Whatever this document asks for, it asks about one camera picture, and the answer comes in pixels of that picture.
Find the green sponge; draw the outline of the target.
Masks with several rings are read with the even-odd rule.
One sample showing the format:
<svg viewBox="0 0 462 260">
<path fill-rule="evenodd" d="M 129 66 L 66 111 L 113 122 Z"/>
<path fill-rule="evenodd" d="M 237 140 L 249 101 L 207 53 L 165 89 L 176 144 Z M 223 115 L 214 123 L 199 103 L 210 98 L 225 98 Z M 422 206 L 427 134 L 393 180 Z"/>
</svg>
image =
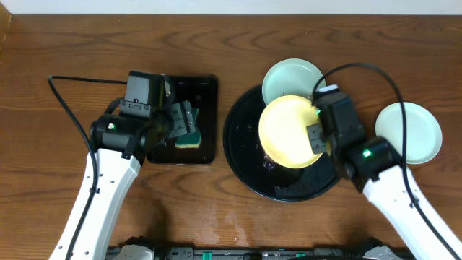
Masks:
<svg viewBox="0 0 462 260">
<path fill-rule="evenodd" d="M 194 122 L 194 132 L 185 134 L 183 136 L 179 136 L 175 141 L 176 148 L 178 149 L 199 148 L 202 138 L 201 138 L 201 132 L 199 131 L 199 127 L 196 122 L 198 114 L 199 114 L 199 109 L 193 108 L 192 116 L 193 116 L 193 122 Z"/>
</svg>

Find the black round tray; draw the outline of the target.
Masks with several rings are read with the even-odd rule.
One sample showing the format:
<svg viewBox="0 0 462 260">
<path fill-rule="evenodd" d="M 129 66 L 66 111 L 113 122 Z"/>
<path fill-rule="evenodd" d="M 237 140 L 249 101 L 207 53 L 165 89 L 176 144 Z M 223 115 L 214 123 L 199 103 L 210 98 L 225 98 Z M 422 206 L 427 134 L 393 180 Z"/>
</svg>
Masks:
<svg viewBox="0 0 462 260">
<path fill-rule="evenodd" d="M 223 147 L 234 174 L 267 198 L 298 202 L 326 193 L 339 182 L 327 155 L 300 169 L 285 168 L 266 156 L 258 138 L 258 120 L 266 107 L 258 85 L 233 105 L 223 130 Z"/>
</svg>

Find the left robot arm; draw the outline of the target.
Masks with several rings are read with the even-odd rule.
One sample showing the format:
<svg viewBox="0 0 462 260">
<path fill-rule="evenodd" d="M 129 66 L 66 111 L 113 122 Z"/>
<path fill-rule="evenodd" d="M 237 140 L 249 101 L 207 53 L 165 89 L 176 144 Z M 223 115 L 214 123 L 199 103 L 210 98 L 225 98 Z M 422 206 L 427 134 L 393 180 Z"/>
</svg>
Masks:
<svg viewBox="0 0 462 260">
<path fill-rule="evenodd" d="M 102 259 L 125 196 L 145 160 L 151 163 L 186 164 L 180 148 L 167 140 L 196 134 L 198 108 L 188 101 L 168 105 L 163 111 L 174 127 L 152 137 L 148 118 L 115 115 L 130 102 L 114 100 L 83 136 L 89 154 L 84 180 L 52 259 Z"/>
</svg>

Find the light blue plate bottom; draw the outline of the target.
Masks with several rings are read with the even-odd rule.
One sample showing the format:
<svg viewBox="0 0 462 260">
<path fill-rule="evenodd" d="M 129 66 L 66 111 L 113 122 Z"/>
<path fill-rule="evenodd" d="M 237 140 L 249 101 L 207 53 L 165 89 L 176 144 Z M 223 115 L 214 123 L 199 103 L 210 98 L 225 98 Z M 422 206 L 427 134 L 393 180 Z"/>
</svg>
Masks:
<svg viewBox="0 0 462 260">
<path fill-rule="evenodd" d="M 443 134 L 436 118 L 415 103 L 404 103 L 406 112 L 406 162 L 422 164 L 433 159 L 443 143 Z M 375 133 L 387 139 L 402 155 L 403 123 L 400 103 L 384 108 L 375 122 Z"/>
</svg>

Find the light blue plate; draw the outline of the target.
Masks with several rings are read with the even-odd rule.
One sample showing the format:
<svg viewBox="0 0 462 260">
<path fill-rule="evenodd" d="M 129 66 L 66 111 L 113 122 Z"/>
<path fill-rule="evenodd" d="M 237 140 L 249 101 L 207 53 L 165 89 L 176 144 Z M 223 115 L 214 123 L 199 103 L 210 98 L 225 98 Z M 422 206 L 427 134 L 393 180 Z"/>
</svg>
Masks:
<svg viewBox="0 0 462 260">
<path fill-rule="evenodd" d="M 299 58 L 289 58 L 273 65 L 262 84 L 262 97 L 266 105 L 286 95 L 312 99 L 313 88 L 323 76 L 312 63 Z"/>
<path fill-rule="evenodd" d="M 443 134 L 436 118 L 415 103 L 404 103 L 406 112 L 406 162 L 422 164 L 433 159 L 443 143 Z M 400 103 L 384 108 L 375 122 L 375 133 L 387 139 L 402 155 L 403 123 Z"/>
</svg>

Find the yellow plate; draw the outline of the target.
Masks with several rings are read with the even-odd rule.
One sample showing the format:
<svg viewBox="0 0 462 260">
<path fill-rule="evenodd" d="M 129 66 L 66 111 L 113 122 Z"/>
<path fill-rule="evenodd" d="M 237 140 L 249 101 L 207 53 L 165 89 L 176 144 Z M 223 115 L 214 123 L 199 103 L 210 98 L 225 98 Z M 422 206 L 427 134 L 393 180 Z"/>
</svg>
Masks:
<svg viewBox="0 0 462 260">
<path fill-rule="evenodd" d="M 319 122 L 317 108 L 307 98 L 285 95 L 271 101 L 258 122 L 258 137 L 264 152 L 275 163 L 292 169 L 317 162 L 308 127 Z"/>
</svg>

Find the black rectangular tray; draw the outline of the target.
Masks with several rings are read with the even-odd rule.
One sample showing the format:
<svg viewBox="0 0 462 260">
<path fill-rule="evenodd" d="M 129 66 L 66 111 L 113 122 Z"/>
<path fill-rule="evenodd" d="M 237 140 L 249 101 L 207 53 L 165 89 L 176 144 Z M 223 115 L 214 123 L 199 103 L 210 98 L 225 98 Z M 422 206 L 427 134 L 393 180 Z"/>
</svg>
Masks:
<svg viewBox="0 0 462 260">
<path fill-rule="evenodd" d="M 189 101 L 198 108 L 197 125 L 201 132 L 201 144 L 196 149 L 178 149 L 174 139 L 166 139 L 147 155 L 151 163 L 209 164 L 215 156 L 217 133 L 218 81 L 215 77 L 169 76 L 175 90 L 174 103 Z"/>
</svg>

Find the light blue plate top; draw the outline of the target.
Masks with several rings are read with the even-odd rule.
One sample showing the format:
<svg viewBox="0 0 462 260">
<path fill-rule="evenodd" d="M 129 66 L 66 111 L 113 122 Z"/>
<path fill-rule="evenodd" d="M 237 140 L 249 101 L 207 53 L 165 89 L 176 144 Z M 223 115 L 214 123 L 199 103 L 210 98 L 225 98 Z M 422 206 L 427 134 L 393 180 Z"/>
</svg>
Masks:
<svg viewBox="0 0 462 260">
<path fill-rule="evenodd" d="M 266 105 L 286 95 L 312 99 L 313 88 L 323 76 L 312 63 L 299 58 L 289 58 L 273 65 L 262 84 L 262 97 Z"/>
</svg>

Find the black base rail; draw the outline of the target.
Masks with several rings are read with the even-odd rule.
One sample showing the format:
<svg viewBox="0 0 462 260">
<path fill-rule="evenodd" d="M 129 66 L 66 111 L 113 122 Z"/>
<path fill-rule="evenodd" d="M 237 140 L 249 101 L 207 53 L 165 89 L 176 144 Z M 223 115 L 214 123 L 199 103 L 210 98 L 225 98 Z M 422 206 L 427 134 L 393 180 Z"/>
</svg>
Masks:
<svg viewBox="0 0 462 260">
<path fill-rule="evenodd" d="M 105 259 L 153 260 L 266 260 L 266 259 L 413 259 L 409 250 L 395 250 L 370 238 L 353 248 L 200 248 L 187 243 L 156 244 L 145 237 L 131 237 L 108 248 Z"/>
</svg>

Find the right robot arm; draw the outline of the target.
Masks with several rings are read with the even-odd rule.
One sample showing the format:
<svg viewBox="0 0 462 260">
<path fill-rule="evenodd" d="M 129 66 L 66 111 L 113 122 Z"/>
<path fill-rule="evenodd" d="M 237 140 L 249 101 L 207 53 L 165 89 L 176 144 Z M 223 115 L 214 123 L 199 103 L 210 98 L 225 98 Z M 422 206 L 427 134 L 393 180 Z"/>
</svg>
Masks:
<svg viewBox="0 0 462 260">
<path fill-rule="evenodd" d="M 407 114 L 401 112 L 401 151 L 384 137 L 366 139 L 353 108 L 317 108 L 308 127 L 315 154 L 328 152 L 340 173 L 387 218 L 416 259 L 460 259 L 461 241 L 418 187 L 407 166 Z"/>
</svg>

